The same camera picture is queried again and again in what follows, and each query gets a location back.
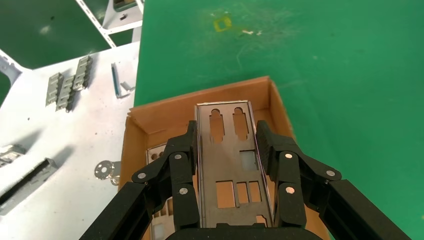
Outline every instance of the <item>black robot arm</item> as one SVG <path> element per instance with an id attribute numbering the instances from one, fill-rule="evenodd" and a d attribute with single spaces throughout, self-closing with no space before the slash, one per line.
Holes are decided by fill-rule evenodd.
<path id="1" fill-rule="evenodd" d="M 342 175 L 302 153 L 291 137 L 258 121 L 256 141 L 262 167 L 275 183 L 272 227 L 255 223 L 200 228 L 193 186 L 197 165 L 197 125 L 170 138 L 163 155 L 135 172 L 101 212 L 81 240 L 140 240 L 154 213 L 173 198 L 175 233 L 167 240 L 320 240 L 305 230 L 304 204 L 336 240 L 409 240 L 390 219 Z"/>

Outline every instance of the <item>white metal frame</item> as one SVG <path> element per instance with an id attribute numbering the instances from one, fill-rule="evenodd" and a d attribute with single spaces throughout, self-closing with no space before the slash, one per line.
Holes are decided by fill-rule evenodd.
<path id="1" fill-rule="evenodd" d="M 21 73 L 30 71 L 30 69 L 21 66 L 9 55 L 0 49 L 0 72 L 4 73 L 10 80 L 12 86 Z"/>
<path id="2" fill-rule="evenodd" d="M 0 146 L 21 144 L 27 153 L 0 168 L 0 192 L 44 158 L 61 167 L 6 216 L 3 240 L 75 240 L 117 193 L 110 181 L 96 179 L 100 161 L 119 161 L 128 109 L 134 91 L 122 99 L 114 92 L 111 63 L 119 80 L 135 86 L 140 44 L 93 53 L 87 89 L 75 95 L 73 110 L 45 107 L 49 77 L 75 73 L 80 57 L 23 72 L 0 107 Z M 48 230 L 40 226 L 50 226 Z"/>
<path id="3" fill-rule="evenodd" d="M 102 24 L 100 24 L 84 0 L 75 1 L 111 48 L 116 48 L 116 44 L 109 35 L 138 28 L 143 24 L 144 4 L 141 0 L 135 0 L 137 7 L 130 7 L 120 12 L 115 11 L 113 0 L 109 0 Z"/>

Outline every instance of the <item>brown cardboard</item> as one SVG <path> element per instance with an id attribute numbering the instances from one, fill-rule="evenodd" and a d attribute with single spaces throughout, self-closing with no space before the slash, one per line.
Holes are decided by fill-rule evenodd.
<path id="1" fill-rule="evenodd" d="M 135 171 L 146 165 L 147 148 L 186 132 L 188 122 L 195 119 L 197 103 L 236 100 L 251 102 L 255 121 L 265 120 L 275 133 L 293 137 L 292 126 L 277 87 L 267 76 L 134 107 L 126 119 L 119 188 L 131 180 Z M 273 201 L 274 183 L 269 178 L 268 189 Z M 329 240 L 328 231 L 318 214 L 307 207 L 305 209 L 306 229 Z M 150 230 L 143 239 L 150 240 Z"/>

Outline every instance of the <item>green mat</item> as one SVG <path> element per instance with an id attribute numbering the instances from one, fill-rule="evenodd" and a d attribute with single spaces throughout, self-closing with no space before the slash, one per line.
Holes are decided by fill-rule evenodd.
<path id="1" fill-rule="evenodd" d="M 11 82 L 8 76 L 0 72 L 0 107 L 2 106 L 3 101 L 8 95 L 8 92 L 10 89 L 11 89 Z"/>
<path id="2" fill-rule="evenodd" d="M 85 0 L 102 23 L 109 0 Z M 74 0 L 2 0 L 0 49 L 30 69 L 109 49 Z M 131 42 L 132 30 L 110 35 L 117 46 Z"/>
<path id="3" fill-rule="evenodd" d="M 146 1 L 134 105 L 269 75 L 303 151 L 424 239 L 424 1 Z"/>

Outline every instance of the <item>dark green floor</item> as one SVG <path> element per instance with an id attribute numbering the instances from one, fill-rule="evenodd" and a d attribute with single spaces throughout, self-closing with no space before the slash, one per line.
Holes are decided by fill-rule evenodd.
<path id="1" fill-rule="evenodd" d="M 102 22 L 108 0 L 86 0 Z M 109 49 L 75 0 L 2 0 L 0 49 L 20 65 L 35 69 Z M 132 30 L 110 37 L 117 46 L 131 42 Z M 10 88 L 0 73 L 0 102 Z"/>

